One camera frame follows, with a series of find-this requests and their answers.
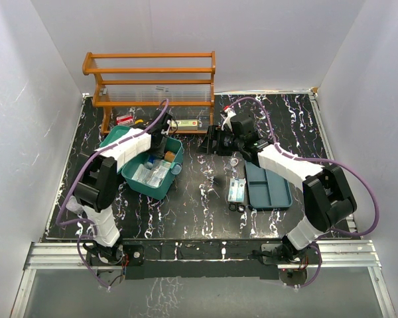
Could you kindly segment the brown bottle orange cap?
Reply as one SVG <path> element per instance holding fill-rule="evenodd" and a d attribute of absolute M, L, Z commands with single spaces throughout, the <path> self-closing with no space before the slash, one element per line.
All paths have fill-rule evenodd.
<path fill-rule="evenodd" d="M 176 158 L 176 154 L 171 152 L 171 151 L 167 151 L 165 152 L 165 156 L 164 156 L 164 160 L 167 162 L 174 162 Z"/>

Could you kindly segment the clear plastic bag packet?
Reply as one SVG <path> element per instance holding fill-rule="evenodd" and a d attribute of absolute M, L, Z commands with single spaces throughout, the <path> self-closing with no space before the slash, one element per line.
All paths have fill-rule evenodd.
<path fill-rule="evenodd" d="M 159 187 L 170 170 L 171 163 L 165 160 L 158 160 L 151 170 L 147 184 L 151 187 Z"/>

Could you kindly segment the green plastic medicine box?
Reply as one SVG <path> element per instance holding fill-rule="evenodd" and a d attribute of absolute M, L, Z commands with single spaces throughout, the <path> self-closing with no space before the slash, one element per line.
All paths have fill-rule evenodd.
<path fill-rule="evenodd" d="M 133 191 L 162 200 L 182 169 L 183 146 L 181 141 L 167 138 L 163 154 L 171 158 L 166 159 L 153 154 L 147 141 L 151 141 L 151 135 L 141 129 L 116 126 L 97 151 L 117 161 L 117 173 Z"/>

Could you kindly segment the small round clear packet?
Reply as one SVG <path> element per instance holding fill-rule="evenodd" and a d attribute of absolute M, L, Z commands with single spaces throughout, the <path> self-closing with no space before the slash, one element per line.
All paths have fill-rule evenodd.
<path fill-rule="evenodd" d="M 230 165 L 231 165 L 232 167 L 236 167 L 236 166 L 238 165 L 238 163 L 239 163 L 239 160 L 238 160 L 237 158 L 232 158 L 232 159 L 230 160 Z"/>

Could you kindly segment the white blue-label packet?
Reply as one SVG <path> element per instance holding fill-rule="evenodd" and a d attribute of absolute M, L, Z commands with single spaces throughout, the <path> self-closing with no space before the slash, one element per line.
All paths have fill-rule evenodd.
<path fill-rule="evenodd" d="M 139 164 L 138 168 L 136 169 L 131 179 L 133 181 L 144 184 L 147 183 L 150 173 L 151 173 L 150 169 L 146 168 L 143 164 Z"/>

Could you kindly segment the blue white packet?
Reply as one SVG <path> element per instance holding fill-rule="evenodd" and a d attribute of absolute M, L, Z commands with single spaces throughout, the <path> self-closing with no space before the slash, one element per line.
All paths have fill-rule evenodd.
<path fill-rule="evenodd" d="M 231 178 L 228 191 L 228 202 L 242 203 L 245 198 L 246 179 Z"/>

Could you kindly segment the blue grey divided tray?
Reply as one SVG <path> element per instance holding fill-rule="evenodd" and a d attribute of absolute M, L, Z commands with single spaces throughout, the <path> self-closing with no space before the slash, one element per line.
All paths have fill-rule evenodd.
<path fill-rule="evenodd" d="M 245 175 L 252 208 L 267 211 L 288 209 L 292 205 L 289 183 L 278 174 L 246 162 Z"/>

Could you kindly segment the blue white roll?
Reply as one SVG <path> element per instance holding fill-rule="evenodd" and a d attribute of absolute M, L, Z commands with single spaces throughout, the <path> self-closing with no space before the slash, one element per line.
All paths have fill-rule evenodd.
<path fill-rule="evenodd" d="M 146 167 L 147 169 L 152 169 L 153 166 L 154 166 L 154 162 L 155 162 L 154 159 L 148 159 L 148 160 L 145 162 L 145 167 Z"/>

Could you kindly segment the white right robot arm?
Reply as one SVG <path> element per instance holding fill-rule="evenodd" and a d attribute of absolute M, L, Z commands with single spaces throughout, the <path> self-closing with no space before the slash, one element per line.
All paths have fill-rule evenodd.
<path fill-rule="evenodd" d="M 225 119 L 222 126 L 210 125 L 198 151 L 218 156 L 239 152 L 246 162 L 278 174 L 302 191 L 304 217 L 279 246 L 264 254 L 266 257 L 299 262 L 313 241 L 357 209 L 341 167 L 321 166 L 279 152 L 275 143 L 255 130 L 251 117 L 234 115 Z"/>

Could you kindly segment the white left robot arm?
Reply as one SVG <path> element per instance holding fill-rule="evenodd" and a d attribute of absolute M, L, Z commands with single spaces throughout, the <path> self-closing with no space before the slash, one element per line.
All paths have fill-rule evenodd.
<path fill-rule="evenodd" d="M 112 211 L 118 174 L 136 157 L 162 151 L 171 124 L 170 114 L 157 112 L 147 126 L 123 127 L 121 132 L 109 133 L 106 143 L 86 158 L 76 176 L 72 196 L 92 228 L 92 239 L 102 246 L 101 257 L 109 264 L 117 264 L 124 254 L 117 244 L 120 233 Z"/>

